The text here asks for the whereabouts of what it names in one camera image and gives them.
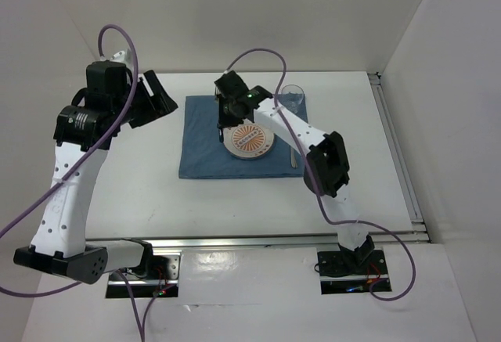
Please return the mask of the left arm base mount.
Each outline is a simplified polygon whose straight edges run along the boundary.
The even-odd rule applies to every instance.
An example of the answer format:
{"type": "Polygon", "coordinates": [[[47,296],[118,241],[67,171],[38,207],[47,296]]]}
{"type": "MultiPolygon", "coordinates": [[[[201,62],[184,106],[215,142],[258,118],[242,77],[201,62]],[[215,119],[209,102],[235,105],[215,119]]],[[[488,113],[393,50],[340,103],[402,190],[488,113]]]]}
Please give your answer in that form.
{"type": "Polygon", "coordinates": [[[151,243],[139,239],[104,243],[108,255],[105,273],[107,299],[177,297],[181,264],[179,253],[156,254],[151,243]]]}

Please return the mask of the dark handled knife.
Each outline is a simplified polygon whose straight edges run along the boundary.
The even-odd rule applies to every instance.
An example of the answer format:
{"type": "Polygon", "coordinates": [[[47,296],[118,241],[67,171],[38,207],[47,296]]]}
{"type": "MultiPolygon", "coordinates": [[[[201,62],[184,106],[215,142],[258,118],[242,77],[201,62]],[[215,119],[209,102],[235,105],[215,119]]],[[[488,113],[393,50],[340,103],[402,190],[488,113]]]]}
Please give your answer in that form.
{"type": "Polygon", "coordinates": [[[297,159],[295,156],[295,150],[293,147],[290,147],[290,165],[294,169],[298,168],[297,159]]]}

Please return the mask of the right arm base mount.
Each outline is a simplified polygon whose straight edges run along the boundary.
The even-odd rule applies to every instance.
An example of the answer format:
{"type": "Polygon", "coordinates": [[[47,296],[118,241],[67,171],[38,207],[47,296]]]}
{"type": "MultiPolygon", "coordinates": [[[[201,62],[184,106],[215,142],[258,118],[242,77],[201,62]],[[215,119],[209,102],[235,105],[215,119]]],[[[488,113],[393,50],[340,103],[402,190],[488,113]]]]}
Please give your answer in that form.
{"type": "Polygon", "coordinates": [[[338,250],[318,251],[317,263],[313,267],[319,275],[322,295],[391,292],[391,281],[384,252],[375,250],[357,268],[349,268],[338,250]]]}

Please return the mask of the blue cloth placemat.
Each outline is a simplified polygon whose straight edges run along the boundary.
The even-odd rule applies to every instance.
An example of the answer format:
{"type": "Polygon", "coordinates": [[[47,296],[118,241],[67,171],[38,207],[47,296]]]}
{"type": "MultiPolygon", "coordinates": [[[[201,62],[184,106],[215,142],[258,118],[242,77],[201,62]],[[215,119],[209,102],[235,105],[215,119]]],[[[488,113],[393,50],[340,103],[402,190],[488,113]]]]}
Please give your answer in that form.
{"type": "Polygon", "coordinates": [[[178,176],[183,179],[300,178],[304,165],[290,165],[290,147],[275,138],[271,151],[257,159],[239,159],[219,142],[218,104],[209,95],[186,97],[182,155],[178,176]]]}

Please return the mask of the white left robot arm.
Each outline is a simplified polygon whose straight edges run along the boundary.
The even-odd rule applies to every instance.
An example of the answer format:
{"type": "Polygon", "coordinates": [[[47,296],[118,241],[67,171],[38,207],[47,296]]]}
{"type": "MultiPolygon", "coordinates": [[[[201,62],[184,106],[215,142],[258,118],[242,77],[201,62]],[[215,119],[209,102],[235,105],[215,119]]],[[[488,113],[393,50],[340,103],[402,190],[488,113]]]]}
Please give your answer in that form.
{"type": "Polygon", "coordinates": [[[96,180],[121,125],[141,127],[178,107],[153,71],[133,74],[132,60],[126,50],[91,63],[87,85],[59,113],[53,136],[57,189],[30,244],[16,249],[16,265],[86,284],[119,269],[138,279],[153,272],[151,244],[122,238],[95,245],[85,238],[96,180]]]}

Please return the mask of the orange patterned plate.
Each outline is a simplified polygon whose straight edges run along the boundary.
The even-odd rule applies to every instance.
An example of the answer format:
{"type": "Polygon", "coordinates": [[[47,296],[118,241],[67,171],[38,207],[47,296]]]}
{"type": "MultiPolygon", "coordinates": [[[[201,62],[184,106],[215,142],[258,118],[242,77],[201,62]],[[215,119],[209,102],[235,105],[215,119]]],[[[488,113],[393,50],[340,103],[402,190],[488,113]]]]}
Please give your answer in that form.
{"type": "Polygon", "coordinates": [[[275,138],[269,129],[249,121],[237,127],[223,129],[224,147],[232,156],[241,160],[265,156],[272,150],[275,138]]]}

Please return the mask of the clear plastic cup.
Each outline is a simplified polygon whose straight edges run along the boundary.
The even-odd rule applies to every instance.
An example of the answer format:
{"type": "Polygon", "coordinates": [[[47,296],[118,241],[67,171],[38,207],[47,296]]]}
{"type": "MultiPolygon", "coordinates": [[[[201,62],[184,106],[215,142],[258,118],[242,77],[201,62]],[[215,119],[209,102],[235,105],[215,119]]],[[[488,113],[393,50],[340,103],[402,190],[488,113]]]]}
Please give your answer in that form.
{"type": "Polygon", "coordinates": [[[285,85],[279,92],[279,101],[291,113],[296,114],[305,99],[305,91],[299,85],[285,85]]]}

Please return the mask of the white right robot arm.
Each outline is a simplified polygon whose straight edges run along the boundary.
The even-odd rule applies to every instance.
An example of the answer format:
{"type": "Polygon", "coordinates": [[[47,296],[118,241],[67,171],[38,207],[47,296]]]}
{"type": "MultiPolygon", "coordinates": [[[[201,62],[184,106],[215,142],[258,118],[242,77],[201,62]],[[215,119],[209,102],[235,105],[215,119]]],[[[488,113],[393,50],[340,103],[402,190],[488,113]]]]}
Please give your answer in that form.
{"type": "Polygon", "coordinates": [[[318,197],[326,222],[335,228],[344,269],[361,272],[369,263],[374,243],[350,197],[350,164],[343,137],[336,131],[327,134],[312,127],[263,87],[248,88],[233,70],[226,71],[214,85],[220,130],[248,120],[269,129],[301,155],[304,183],[318,197]]]}

